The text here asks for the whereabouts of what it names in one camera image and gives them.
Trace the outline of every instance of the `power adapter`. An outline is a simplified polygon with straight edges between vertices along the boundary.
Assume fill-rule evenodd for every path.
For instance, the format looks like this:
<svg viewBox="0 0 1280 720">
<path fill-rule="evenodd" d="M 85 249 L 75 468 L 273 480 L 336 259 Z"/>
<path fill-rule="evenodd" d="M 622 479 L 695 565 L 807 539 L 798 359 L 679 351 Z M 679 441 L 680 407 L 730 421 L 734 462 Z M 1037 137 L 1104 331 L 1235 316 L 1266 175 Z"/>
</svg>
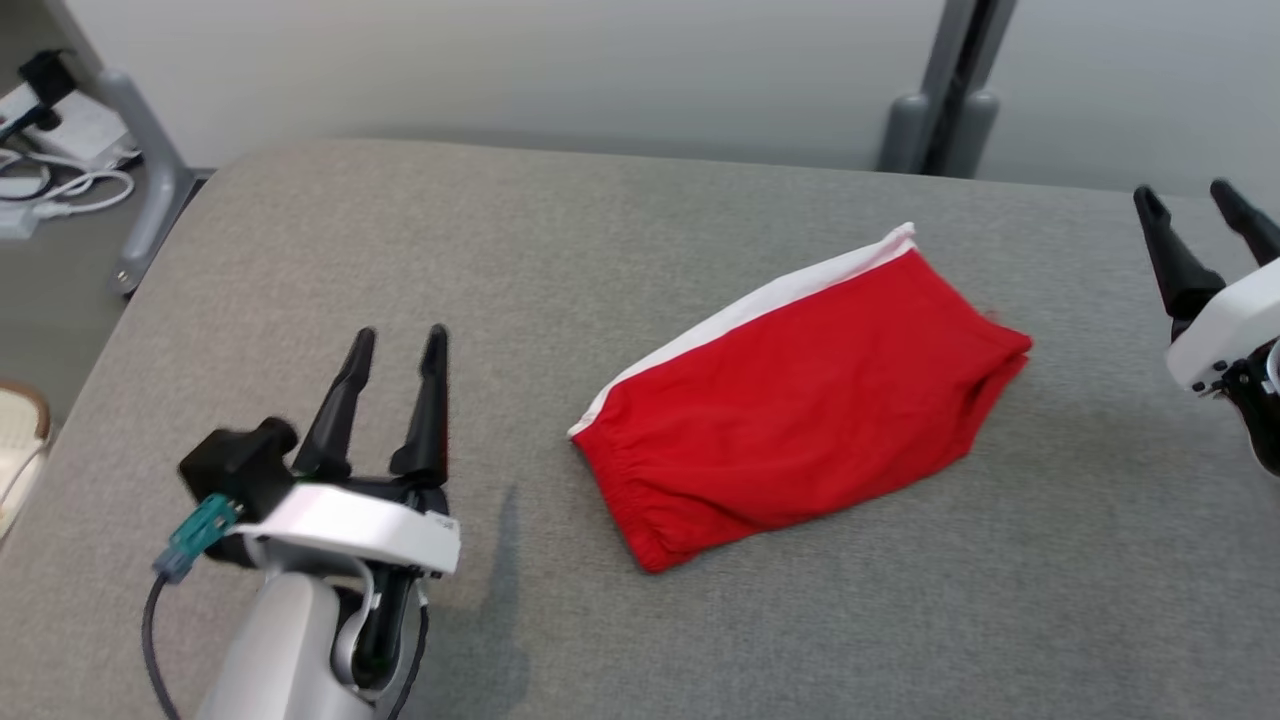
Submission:
<svg viewBox="0 0 1280 720">
<path fill-rule="evenodd" d="M 38 104 L 31 86 L 23 83 L 0 99 L 0 132 Z M 110 170 L 136 158 L 137 143 L 114 110 L 78 90 L 54 104 L 61 122 L 44 131 L 28 127 L 22 133 L 44 152 L 83 163 L 93 170 Z"/>
</svg>

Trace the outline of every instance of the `red shorts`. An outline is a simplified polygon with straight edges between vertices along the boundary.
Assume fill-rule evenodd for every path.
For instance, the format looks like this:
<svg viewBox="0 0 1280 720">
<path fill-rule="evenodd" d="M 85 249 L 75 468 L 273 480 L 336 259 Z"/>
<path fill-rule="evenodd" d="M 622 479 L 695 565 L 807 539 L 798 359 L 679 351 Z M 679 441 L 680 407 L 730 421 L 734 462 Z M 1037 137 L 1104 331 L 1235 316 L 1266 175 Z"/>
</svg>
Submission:
<svg viewBox="0 0 1280 720">
<path fill-rule="evenodd" d="M 964 456 L 1032 340 L 883 241 L 783 275 L 611 382 L 570 430 L 640 565 L 786 528 Z"/>
</svg>

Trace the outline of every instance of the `floor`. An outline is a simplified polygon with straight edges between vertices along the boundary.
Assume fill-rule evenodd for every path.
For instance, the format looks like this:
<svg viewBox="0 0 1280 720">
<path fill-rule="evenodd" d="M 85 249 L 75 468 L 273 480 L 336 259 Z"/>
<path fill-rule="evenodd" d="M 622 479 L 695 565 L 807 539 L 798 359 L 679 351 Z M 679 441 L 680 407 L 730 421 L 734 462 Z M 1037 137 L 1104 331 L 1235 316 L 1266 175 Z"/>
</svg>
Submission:
<svg viewBox="0 0 1280 720">
<path fill-rule="evenodd" d="M 37 50 L 67 41 L 40 0 L 0 0 L 0 92 Z M 63 424 L 124 300 L 108 290 L 146 179 L 120 205 L 45 220 L 26 242 L 0 241 L 0 378 L 40 389 Z"/>
</svg>

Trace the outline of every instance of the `gray fabric surface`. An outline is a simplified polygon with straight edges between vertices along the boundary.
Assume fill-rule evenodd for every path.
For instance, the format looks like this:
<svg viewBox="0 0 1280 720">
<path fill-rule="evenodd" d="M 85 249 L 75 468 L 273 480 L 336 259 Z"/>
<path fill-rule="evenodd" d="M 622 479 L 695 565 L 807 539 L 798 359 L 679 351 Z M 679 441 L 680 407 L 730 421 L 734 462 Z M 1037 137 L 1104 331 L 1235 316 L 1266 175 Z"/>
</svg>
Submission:
<svg viewBox="0 0 1280 720">
<path fill-rule="evenodd" d="M 1230 277 L 1208 201 L 1178 227 Z M 564 439 L 617 372 L 763 282 L 905 220 L 1036 338 L 973 454 L 705 553 L 628 556 Z M 453 331 L 457 577 L 404 717 L 1215 717 L 1280 708 L 1280 502 L 1225 402 L 1180 392 L 1123 193 L 426 143 L 306 143 L 214 177 L 90 377 L 0 555 L 0 716 L 159 717 L 148 564 L 215 425 L 305 425 L 376 325 L 352 459 L 402 439 Z M 193 714 L 259 578 L 161 597 Z"/>
</svg>

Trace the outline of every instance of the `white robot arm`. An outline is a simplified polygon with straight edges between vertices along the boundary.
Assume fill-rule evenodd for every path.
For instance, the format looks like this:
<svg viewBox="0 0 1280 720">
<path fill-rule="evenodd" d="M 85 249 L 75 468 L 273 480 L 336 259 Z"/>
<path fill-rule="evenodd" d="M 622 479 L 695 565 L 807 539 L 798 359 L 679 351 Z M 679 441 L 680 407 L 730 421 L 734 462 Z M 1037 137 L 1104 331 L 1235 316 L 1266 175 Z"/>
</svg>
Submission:
<svg viewBox="0 0 1280 720">
<path fill-rule="evenodd" d="M 155 662 L 152 618 L 160 589 L 179 582 L 201 551 L 266 574 L 201 720 L 371 720 L 403 662 L 404 612 L 417 606 L 416 650 L 385 716 L 403 707 L 426 641 L 424 582 L 452 574 L 461 552 L 442 487 L 448 334 L 431 328 L 392 477 L 353 478 L 347 446 L 374 340 L 372 328 L 356 336 L 292 469 L 284 455 L 297 434 L 278 418 L 250 432 L 215 430 L 179 464 L 201 505 L 156 561 L 142 624 L 147 673 L 172 720 L 178 711 Z"/>
<path fill-rule="evenodd" d="M 1210 193 L 1260 265 L 1231 284 L 1183 245 L 1151 187 L 1133 193 L 1165 311 L 1172 319 L 1166 363 L 1181 387 L 1230 400 L 1258 462 L 1280 475 L 1280 228 L 1225 179 L 1213 181 Z"/>
</svg>

